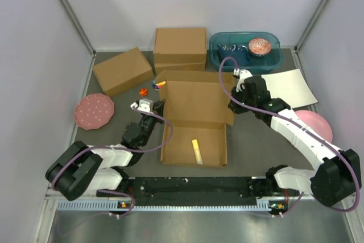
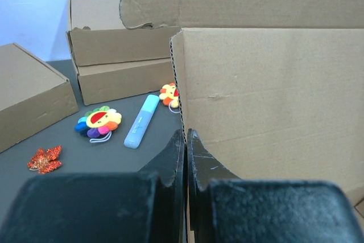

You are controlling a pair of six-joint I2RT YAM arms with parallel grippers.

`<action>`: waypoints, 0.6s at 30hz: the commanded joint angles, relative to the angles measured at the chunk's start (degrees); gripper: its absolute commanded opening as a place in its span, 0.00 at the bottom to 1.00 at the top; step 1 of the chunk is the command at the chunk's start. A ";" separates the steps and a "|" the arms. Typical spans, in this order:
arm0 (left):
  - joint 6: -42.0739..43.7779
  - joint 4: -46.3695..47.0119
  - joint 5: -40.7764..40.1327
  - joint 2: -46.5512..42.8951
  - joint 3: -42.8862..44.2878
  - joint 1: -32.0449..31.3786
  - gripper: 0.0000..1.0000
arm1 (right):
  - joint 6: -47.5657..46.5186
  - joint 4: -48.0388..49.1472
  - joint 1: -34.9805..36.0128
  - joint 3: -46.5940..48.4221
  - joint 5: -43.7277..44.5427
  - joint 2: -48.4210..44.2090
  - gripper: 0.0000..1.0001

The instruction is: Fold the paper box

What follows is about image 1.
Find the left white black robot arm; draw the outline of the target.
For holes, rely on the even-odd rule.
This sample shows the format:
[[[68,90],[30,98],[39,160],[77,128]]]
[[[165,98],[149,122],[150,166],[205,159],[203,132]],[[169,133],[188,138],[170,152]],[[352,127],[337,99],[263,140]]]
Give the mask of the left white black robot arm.
[[[139,122],[129,123],[117,145],[91,146],[82,141],[73,142],[45,173],[53,190],[67,200],[74,201],[86,192],[102,190],[124,195],[129,182],[123,178],[122,168],[135,165],[143,154],[157,123],[168,121],[163,117],[166,101],[140,99],[131,109],[141,114]]]

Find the brown cardboard box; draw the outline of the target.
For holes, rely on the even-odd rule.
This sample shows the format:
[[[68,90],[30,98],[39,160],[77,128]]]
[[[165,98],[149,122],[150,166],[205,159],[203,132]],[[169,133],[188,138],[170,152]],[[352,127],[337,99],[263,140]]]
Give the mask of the brown cardboard box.
[[[231,73],[203,71],[160,72],[156,83],[165,101],[165,125],[160,161],[165,165],[197,166],[192,141],[199,145],[203,167],[225,167],[228,162],[226,127],[234,113],[225,94],[235,86]]]

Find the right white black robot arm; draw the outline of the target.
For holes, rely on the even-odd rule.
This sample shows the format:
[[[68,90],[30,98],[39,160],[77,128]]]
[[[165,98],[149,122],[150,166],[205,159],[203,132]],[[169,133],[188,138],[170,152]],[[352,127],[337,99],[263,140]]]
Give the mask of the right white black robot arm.
[[[361,189],[358,154],[352,149],[343,151],[321,138],[285,101],[271,97],[262,76],[237,69],[234,77],[238,82],[231,89],[232,112],[253,112],[255,118],[283,136],[312,166],[311,170],[303,170],[283,164],[269,169],[266,190],[272,195],[285,189],[308,193],[326,207],[355,194],[353,207],[356,208]]]

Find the yellow highlighter pen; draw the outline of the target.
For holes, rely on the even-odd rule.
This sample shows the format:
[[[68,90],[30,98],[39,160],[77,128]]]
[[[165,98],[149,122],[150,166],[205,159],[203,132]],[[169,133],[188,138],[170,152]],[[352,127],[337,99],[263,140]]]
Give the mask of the yellow highlighter pen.
[[[196,163],[199,165],[203,165],[203,160],[202,160],[202,155],[201,155],[201,151],[200,151],[200,147],[198,144],[198,140],[193,139],[192,140],[192,146],[193,146],[193,151],[195,154],[195,159],[196,159]]]

